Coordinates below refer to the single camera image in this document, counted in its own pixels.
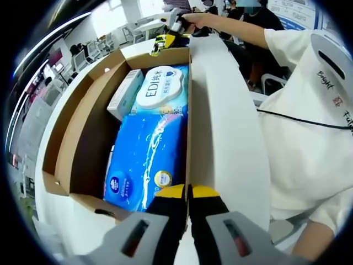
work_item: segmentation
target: white package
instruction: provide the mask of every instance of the white package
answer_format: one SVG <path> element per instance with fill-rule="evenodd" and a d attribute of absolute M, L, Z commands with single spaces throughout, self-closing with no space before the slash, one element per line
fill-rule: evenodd
<path fill-rule="evenodd" d="M 116 90 L 107 107 L 107 111 L 119 121 L 122 121 L 124 116 L 130 113 L 143 80 L 144 77 L 141 70 L 130 71 Z"/>

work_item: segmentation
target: tissue pack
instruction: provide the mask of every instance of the tissue pack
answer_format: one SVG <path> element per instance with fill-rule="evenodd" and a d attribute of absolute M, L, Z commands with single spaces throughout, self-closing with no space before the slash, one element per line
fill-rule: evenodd
<path fill-rule="evenodd" d="M 131 114 L 188 115 L 189 66 L 158 66 L 149 70 Z"/>
<path fill-rule="evenodd" d="M 180 184 L 179 114 L 128 115 L 115 141 L 103 199 L 128 211 L 146 211 L 161 189 Z"/>

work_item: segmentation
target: table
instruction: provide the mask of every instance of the table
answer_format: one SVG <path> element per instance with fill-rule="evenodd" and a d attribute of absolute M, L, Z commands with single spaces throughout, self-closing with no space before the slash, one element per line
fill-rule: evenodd
<path fill-rule="evenodd" d="M 146 40 L 149 39 L 149 31 L 151 29 L 157 29 L 164 26 L 164 23 L 161 22 L 160 19 L 156 19 L 154 21 L 148 22 L 142 26 L 139 26 L 138 28 L 135 29 L 135 31 L 145 31 L 146 32 Z"/>
<path fill-rule="evenodd" d="M 153 43 L 154 40 L 150 40 L 132 45 L 122 49 L 122 53 L 131 57 L 149 52 Z M 268 157 L 245 80 L 236 61 L 215 35 L 192 38 L 190 48 L 193 80 L 191 182 L 214 187 L 230 211 L 242 212 L 267 230 L 270 221 Z M 113 218 L 92 213 L 70 197 L 46 193 L 41 171 L 46 145 L 61 108 L 80 80 L 99 61 L 83 69 L 58 102 L 43 134 L 35 169 L 39 219 L 55 227 L 69 255 L 84 255 L 94 250 L 104 234 L 115 226 Z M 190 264 L 190 261 L 197 264 L 190 230 L 189 225 L 175 264 Z"/>

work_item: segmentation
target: office room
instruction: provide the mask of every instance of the office room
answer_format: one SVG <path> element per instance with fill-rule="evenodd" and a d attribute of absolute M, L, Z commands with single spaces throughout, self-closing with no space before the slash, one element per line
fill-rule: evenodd
<path fill-rule="evenodd" d="M 116 264 L 227 264 L 266 249 L 305 264 L 337 241 L 353 63 L 321 1 L 58 0 L 42 17 L 3 131 L 46 255 L 103 264 L 116 244 Z"/>

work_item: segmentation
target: wire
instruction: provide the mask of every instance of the wire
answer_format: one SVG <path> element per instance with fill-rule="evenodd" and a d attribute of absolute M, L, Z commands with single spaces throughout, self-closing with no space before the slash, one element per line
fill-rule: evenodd
<path fill-rule="evenodd" d="M 308 123 L 308 124 L 312 124 L 312 125 L 316 125 L 316 126 L 322 126 L 322 127 L 339 129 L 339 130 L 352 130 L 352 127 L 348 127 L 348 126 L 335 126 L 335 125 L 329 125 L 329 124 L 324 124 L 324 123 L 316 123 L 315 121 L 302 120 L 302 119 L 294 118 L 294 117 L 283 115 L 283 114 L 276 113 L 276 112 L 268 112 L 267 110 L 262 110 L 262 109 L 258 109 L 257 111 L 263 112 L 266 114 L 271 114 L 271 115 L 283 117 L 283 118 L 290 119 L 290 120 L 299 121 L 301 123 Z"/>

